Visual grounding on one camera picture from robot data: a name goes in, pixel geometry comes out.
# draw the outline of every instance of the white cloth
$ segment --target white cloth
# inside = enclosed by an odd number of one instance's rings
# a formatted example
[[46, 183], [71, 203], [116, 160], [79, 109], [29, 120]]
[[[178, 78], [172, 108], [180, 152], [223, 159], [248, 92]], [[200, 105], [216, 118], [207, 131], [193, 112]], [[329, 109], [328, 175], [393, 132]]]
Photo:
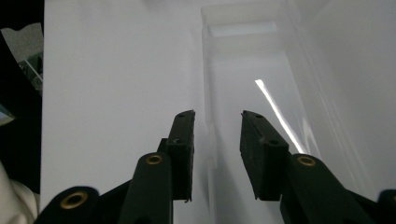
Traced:
[[38, 215], [39, 196], [10, 180], [0, 162], [0, 224], [30, 224]]

